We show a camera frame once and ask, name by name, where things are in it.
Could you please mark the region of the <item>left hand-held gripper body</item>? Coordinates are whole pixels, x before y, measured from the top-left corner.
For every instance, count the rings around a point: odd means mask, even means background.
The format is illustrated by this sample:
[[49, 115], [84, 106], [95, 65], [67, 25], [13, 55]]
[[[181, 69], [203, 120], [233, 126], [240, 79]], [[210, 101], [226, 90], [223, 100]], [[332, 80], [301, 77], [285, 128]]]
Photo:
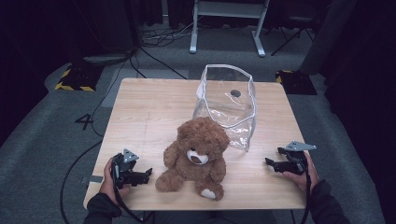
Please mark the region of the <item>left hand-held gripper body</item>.
[[130, 184], [133, 187], [138, 185], [137, 177], [133, 171], [138, 159], [139, 157], [127, 148], [113, 157], [111, 174], [118, 189], [121, 189], [126, 184]]

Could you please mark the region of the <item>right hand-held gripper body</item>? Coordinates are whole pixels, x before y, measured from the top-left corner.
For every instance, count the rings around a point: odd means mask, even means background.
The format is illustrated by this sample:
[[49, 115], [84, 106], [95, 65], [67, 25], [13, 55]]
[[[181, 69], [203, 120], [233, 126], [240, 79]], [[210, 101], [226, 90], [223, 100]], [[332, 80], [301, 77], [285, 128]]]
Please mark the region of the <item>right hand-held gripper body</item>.
[[289, 163], [286, 171], [301, 175], [307, 168], [307, 160], [304, 153], [307, 150], [313, 150], [317, 147], [315, 145], [309, 145], [298, 141], [291, 141], [283, 148], [289, 152], [291, 158], [291, 160], [288, 160]]

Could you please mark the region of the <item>brown teddy bear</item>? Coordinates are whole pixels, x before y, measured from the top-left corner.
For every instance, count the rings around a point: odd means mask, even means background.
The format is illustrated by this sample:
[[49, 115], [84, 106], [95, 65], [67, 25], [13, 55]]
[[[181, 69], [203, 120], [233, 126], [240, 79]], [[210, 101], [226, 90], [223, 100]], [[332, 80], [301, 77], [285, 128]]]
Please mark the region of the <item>brown teddy bear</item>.
[[196, 118], [177, 128], [177, 139], [163, 152], [167, 170], [156, 180], [159, 192], [179, 191], [185, 181], [194, 181], [196, 192], [210, 200], [223, 198], [226, 176], [223, 153], [230, 139], [211, 118]]

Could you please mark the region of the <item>clear plastic bag white trim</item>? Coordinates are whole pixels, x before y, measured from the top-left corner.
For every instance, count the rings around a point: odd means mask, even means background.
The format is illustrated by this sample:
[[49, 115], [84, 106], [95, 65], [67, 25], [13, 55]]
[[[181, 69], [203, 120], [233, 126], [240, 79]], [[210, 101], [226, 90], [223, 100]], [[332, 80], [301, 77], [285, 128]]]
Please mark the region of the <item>clear plastic bag white trim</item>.
[[198, 85], [193, 117], [209, 117], [230, 137], [230, 146], [249, 150], [257, 104], [253, 76], [228, 64], [208, 64]]

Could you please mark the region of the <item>person's left hand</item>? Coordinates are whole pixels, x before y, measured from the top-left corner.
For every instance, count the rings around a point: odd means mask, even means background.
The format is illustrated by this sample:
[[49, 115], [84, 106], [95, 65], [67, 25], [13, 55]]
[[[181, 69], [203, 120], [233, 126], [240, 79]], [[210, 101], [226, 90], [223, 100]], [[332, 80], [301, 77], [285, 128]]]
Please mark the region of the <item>person's left hand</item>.
[[[118, 205], [118, 202], [116, 199], [116, 194], [113, 189], [113, 179], [111, 176], [112, 162], [113, 162], [113, 159], [110, 158], [104, 168], [104, 181], [101, 185], [99, 192], [106, 194], [115, 205]], [[124, 185], [119, 190], [119, 194], [120, 194], [121, 198], [124, 198], [130, 193], [130, 191], [131, 191], [131, 187], [129, 185]]]

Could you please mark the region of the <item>person's right hand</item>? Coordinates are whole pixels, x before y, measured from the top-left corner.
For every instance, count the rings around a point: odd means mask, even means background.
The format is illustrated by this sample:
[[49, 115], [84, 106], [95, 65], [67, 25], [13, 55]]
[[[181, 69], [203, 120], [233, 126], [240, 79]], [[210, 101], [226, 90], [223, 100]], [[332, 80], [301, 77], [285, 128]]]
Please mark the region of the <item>person's right hand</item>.
[[[308, 153], [305, 153], [305, 157], [308, 165], [308, 174], [311, 180], [310, 190], [313, 190], [315, 185], [317, 185], [319, 182], [319, 177], [310, 155]], [[307, 185], [306, 175], [296, 175], [290, 172], [284, 172], [283, 176], [286, 177], [288, 180], [292, 181], [300, 190], [306, 192], [306, 185]]]

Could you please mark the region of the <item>grey tape piece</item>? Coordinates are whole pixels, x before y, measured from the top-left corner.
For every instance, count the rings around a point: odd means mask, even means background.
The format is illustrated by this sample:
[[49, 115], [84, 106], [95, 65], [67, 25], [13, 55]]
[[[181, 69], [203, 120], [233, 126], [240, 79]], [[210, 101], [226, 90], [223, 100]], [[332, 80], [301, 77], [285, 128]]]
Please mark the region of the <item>grey tape piece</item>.
[[80, 179], [80, 183], [83, 183], [83, 184], [89, 184], [91, 182], [93, 182], [93, 183], [102, 183], [102, 181], [103, 181], [103, 177], [102, 176], [98, 176], [98, 175], [83, 176]]

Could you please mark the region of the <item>black tripod stand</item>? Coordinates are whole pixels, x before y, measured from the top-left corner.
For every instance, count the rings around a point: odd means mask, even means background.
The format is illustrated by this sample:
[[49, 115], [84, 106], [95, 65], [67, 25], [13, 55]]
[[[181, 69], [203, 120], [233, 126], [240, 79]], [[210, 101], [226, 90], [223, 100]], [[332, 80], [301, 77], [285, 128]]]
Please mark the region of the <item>black tripod stand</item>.
[[277, 47], [272, 53], [275, 56], [279, 51], [286, 47], [289, 42], [295, 38], [299, 38], [302, 32], [306, 32], [309, 39], [314, 41], [313, 35], [309, 32], [315, 25], [315, 19], [308, 16], [282, 16], [281, 23], [278, 25], [285, 41]]

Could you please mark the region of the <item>grey curtain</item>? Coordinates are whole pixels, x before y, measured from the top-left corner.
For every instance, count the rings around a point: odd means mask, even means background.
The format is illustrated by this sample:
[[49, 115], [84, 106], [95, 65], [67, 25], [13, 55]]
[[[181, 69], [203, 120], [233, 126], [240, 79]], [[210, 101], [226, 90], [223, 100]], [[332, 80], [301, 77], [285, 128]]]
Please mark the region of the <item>grey curtain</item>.
[[324, 22], [299, 68], [303, 75], [316, 75], [342, 33], [357, 0], [332, 0]]

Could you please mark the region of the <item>black yellow striped base plate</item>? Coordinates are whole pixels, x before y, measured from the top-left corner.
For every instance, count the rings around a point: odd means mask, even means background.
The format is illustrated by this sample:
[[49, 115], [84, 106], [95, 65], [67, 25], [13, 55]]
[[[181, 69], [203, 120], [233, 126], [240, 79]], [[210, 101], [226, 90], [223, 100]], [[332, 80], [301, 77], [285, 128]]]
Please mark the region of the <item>black yellow striped base plate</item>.
[[103, 70], [103, 66], [87, 65], [81, 68], [69, 65], [56, 84], [55, 90], [96, 91], [96, 85]]
[[299, 71], [276, 71], [276, 82], [283, 86], [286, 94], [317, 95], [310, 76]]

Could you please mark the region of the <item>white desk frame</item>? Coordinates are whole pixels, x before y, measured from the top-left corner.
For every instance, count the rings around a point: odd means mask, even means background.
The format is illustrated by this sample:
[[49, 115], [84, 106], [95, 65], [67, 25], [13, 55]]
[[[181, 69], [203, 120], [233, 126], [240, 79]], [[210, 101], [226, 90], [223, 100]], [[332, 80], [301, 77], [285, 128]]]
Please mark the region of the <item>white desk frame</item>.
[[197, 51], [198, 40], [198, 17], [199, 16], [217, 16], [231, 17], [243, 19], [257, 19], [258, 25], [255, 31], [251, 32], [258, 55], [264, 57], [266, 55], [260, 34], [270, 0], [263, 0], [262, 3], [229, 3], [229, 2], [208, 2], [205, 0], [194, 0], [192, 10], [192, 33], [189, 52], [194, 54]]

